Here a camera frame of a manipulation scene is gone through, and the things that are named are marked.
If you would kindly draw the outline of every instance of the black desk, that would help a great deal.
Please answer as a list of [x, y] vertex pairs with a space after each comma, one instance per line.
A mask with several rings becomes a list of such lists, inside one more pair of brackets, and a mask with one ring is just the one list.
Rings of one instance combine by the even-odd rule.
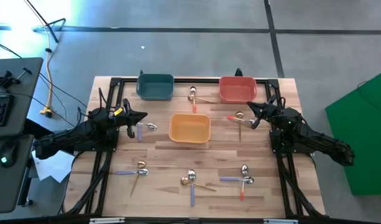
[[[13, 74], [13, 77], [17, 78], [23, 72], [22, 67], [26, 67], [32, 72], [32, 75], [25, 74], [21, 78], [20, 85], [13, 84], [8, 90], [12, 93], [33, 96], [42, 62], [42, 58], [0, 59], [0, 77], [5, 75], [6, 70], [9, 70]], [[0, 127], [0, 137], [22, 134], [25, 129], [27, 112], [29, 111], [31, 100], [32, 99], [28, 96], [14, 95], [14, 102], [7, 123], [4, 127]]]
[[[19, 140], [16, 163], [9, 168], [0, 164], [0, 213], [11, 212], [16, 207], [34, 140], [32, 135], [22, 135], [15, 138]], [[8, 139], [0, 139], [0, 148]]]

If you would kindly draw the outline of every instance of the keyboard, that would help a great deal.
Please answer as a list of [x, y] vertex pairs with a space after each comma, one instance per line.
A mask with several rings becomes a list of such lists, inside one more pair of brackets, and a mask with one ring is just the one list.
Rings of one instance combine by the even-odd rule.
[[5, 126], [8, 120], [9, 112], [13, 104], [14, 96], [0, 95], [0, 127]]

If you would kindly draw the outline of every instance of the yellow cable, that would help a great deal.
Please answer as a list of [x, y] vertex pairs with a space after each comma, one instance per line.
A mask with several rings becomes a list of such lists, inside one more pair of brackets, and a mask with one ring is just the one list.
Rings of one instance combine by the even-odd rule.
[[[48, 49], [50, 49], [50, 39], [49, 39], [49, 34], [48, 34], [48, 31], [47, 31], [47, 28], [45, 28], [46, 24], [44, 24], [42, 22], [42, 20], [40, 19], [40, 17], [37, 15], [37, 13], [34, 12], [34, 10], [30, 7], [29, 3], [27, 3], [26, 0], [23, 0], [27, 6], [31, 9], [31, 11], [34, 13], [34, 15], [37, 17], [37, 19], [40, 21], [42, 27], [44, 28], [45, 30], [45, 33], [47, 34], [47, 38], [48, 38]], [[52, 77], [51, 77], [51, 74], [50, 74], [50, 71], [49, 71], [49, 62], [50, 62], [50, 56], [49, 56], [49, 52], [47, 52], [47, 63], [46, 63], [46, 70], [47, 70], [47, 74], [48, 74], [48, 79], [49, 79], [49, 93], [48, 93], [48, 100], [47, 100], [47, 104], [46, 106], [47, 107], [44, 107], [43, 110], [40, 111], [40, 114], [45, 114], [45, 112], [52, 112], [50, 110], [50, 104], [51, 104], [51, 100], [52, 100]]]

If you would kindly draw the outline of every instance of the concrete floor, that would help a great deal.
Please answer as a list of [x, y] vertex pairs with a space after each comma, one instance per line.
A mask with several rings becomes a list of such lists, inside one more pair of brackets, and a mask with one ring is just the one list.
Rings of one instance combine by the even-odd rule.
[[[48, 21], [66, 17], [68, 26], [268, 28], [263, 0], [61, 0], [48, 6], [39, 0], [32, 2]], [[271, 0], [270, 5], [277, 29], [381, 29], [381, 0]], [[15, 24], [26, 21], [36, 25], [34, 15], [22, 7], [20, 18], [4, 14], [0, 22], [10, 18]], [[45, 58], [45, 34], [23, 26], [0, 31], [0, 43], [23, 57]], [[53, 82], [85, 103], [94, 76], [138, 75], [140, 69], [219, 77], [232, 75], [241, 67], [249, 76], [277, 77], [269, 34], [57, 34], [60, 43], [56, 46], [51, 41], [55, 49], [50, 64]], [[279, 34], [277, 39], [285, 77], [296, 78], [304, 117], [313, 129], [331, 135], [324, 108], [381, 72], [381, 35]], [[0, 49], [0, 57], [14, 55]], [[69, 122], [74, 123], [78, 103], [57, 93], [67, 108]], [[47, 88], [41, 81], [35, 97], [46, 101]], [[51, 130], [70, 127], [60, 119], [39, 115], [41, 109], [33, 102], [29, 118]], [[56, 99], [53, 109], [64, 113]], [[381, 195], [353, 196], [341, 166], [318, 153], [315, 160], [327, 215], [381, 222]], [[35, 181], [30, 188], [35, 204], [2, 214], [0, 219], [55, 215], [63, 189], [63, 184], [52, 179]]]

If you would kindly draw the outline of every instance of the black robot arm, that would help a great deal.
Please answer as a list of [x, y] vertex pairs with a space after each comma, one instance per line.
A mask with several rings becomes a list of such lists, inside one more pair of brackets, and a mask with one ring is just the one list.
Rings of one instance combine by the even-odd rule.
[[73, 129], [50, 134], [34, 142], [35, 155], [46, 159], [59, 150], [73, 151], [105, 151], [112, 144], [118, 129], [127, 126], [127, 135], [134, 138], [132, 127], [147, 116], [145, 112], [132, 110], [127, 99], [123, 99], [123, 107], [109, 115], [105, 108], [96, 108], [89, 113], [88, 119]]
[[313, 131], [297, 110], [279, 109], [273, 104], [275, 100], [276, 96], [273, 96], [267, 103], [247, 102], [256, 117], [252, 129], [261, 119], [278, 128], [270, 132], [272, 147], [280, 149], [281, 153], [319, 151], [343, 166], [353, 166], [355, 155], [348, 144]]

